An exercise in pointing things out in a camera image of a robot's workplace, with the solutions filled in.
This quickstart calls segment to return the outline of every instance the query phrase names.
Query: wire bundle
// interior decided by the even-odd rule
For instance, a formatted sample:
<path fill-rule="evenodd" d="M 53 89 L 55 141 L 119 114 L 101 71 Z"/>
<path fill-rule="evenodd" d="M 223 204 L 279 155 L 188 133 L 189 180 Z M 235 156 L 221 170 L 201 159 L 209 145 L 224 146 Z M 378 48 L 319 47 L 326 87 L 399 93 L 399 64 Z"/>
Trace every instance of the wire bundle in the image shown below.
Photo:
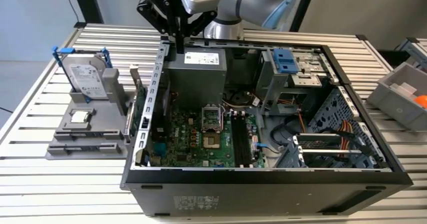
<path fill-rule="evenodd" d="M 354 126 L 347 120 L 342 121 L 339 131 L 340 132 L 347 132 L 347 133 L 354 133 Z M 347 150 L 348 149 L 348 143 L 350 143 L 350 140 L 347 140 L 343 137 L 340 137 L 340 149 L 342 150 Z"/>

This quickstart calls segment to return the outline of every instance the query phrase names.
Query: green circuit board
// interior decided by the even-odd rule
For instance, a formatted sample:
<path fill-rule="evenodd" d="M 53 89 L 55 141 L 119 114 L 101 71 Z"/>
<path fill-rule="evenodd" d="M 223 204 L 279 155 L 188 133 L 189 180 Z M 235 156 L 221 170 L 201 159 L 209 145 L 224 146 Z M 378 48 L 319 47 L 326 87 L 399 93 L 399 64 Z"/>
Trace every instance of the green circuit board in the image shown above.
<path fill-rule="evenodd" d="M 201 132 L 201 110 L 173 110 L 171 114 L 169 136 L 165 143 L 165 156 L 161 158 L 163 167 L 211 167 L 235 168 L 235 151 L 232 144 L 232 125 L 229 116 L 223 116 L 220 133 Z M 247 118 L 247 125 L 255 126 L 255 118 Z M 219 137 L 219 148 L 205 148 L 207 137 Z M 264 167 L 263 158 L 253 167 Z"/>

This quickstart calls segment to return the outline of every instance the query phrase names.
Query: blue plastic latch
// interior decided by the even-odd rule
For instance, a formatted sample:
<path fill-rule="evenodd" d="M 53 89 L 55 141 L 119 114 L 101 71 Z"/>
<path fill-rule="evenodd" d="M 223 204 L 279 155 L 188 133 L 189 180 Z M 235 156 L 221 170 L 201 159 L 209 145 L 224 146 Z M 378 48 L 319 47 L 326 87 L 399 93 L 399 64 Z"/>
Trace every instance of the blue plastic latch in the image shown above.
<path fill-rule="evenodd" d="M 72 54 L 76 52 L 76 49 L 73 47 L 65 47 L 65 48 L 61 48 L 59 52 L 63 54 Z"/>
<path fill-rule="evenodd" d="M 112 59 L 109 57 L 109 51 L 107 50 L 107 48 L 104 47 L 100 52 L 104 54 L 104 58 L 105 58 L 105 64 L 108 68 L 113 68 L 113 64 L 112 64 Z"/>
<path fill-rule="evenodd" d="M 167 144 L 164 142 L 157 142 L 153 144 L 153 153 L 161 158 L 167 156 Z"/>
<path fill-rule="evenodd" d="M 295 74 L 300 71 L 292 52 L 288 49 L 273 49 L 272 59 L 278 66 L 279 73 Z"/>

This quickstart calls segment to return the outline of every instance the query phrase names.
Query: power cable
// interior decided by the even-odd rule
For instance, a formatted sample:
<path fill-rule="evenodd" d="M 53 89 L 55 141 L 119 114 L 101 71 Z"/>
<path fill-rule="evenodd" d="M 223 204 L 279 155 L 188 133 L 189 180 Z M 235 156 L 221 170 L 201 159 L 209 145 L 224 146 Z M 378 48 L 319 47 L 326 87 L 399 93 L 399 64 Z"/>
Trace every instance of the power cable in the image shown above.
<path fill-rule="evenodd" d="M 80 20 L 79 20 L 79 16 L 77 16 L 77 13 L 76 13 L 76 10 L 75 10 L 75 7 L 73 7 L 73 4 L 72 4 L 72 0 L 68 0 L 68 2 L 69 2 L 69 6 L 71 6 L 71 8 L 72 8 L 73 14 L 75 14 L 75 18 L 77 19 L 77 23 L 79 23 L 79 22 L 80 22 Z"/>

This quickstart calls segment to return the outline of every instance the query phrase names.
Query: orange object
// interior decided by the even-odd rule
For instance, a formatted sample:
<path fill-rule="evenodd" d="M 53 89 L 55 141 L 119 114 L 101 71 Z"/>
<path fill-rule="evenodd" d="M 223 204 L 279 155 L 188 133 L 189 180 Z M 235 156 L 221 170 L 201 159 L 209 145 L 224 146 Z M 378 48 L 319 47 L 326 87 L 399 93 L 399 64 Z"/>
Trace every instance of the orange object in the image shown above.
<path fill-rule="evenodd" d="M 418 96 L 414 101 L 420 104 L 423 108 L 427 108 L 427 95 Z"/>

